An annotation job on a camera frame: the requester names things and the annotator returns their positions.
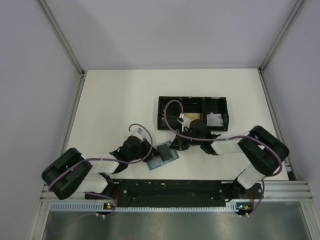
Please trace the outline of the grey card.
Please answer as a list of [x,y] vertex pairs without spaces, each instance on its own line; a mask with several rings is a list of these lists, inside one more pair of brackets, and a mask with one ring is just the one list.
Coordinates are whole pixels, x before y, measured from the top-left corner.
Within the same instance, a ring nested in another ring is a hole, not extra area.
[[169,146],[167,144],[161,144],[158,147],[158,151],[161,153],[161,158],[163,162],[170,161],[174,158]]

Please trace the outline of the blue leather card holder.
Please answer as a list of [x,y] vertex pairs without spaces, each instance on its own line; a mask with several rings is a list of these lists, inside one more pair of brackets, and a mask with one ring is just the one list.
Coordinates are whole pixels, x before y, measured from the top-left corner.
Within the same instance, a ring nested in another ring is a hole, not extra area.
[[154,156],[151,160],[147,162],[147,166],[150,171],[155,170],[156,168],[164,166],[180,158],[177,150],[170,148],[171,144],[171,141],[167,141],[155,147],[155,149],[160,153],[160,155]]

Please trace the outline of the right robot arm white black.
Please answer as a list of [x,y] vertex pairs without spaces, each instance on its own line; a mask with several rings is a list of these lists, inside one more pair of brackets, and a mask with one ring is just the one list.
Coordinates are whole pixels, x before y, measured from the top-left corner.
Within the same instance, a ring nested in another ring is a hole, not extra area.
[[170,149],[186,151],[191,146],[199,146],[206,154],[244,154],[249,166],[234,180],[233,192],[245,198],[252,186],[266,177],[282,171],[283,161],[289,156],[289,148],[260,125],[239,135],[213,134],[201,120],[193,120],[186,126],[179,120],[182,129],[176,131]]

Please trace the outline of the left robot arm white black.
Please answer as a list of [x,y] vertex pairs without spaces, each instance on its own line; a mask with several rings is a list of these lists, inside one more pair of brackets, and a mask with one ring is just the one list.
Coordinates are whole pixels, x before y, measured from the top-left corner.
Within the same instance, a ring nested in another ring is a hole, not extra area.
[[69,148],[41,174],[48,190],[59,200],[76,192],[94,192],[109,198],[114,191],[106,176],[118,174],[129,165],[146,162],[153,155],[153,139],[137,133],[130,135],[116,150],[100,157],[85,158],[76,148]]

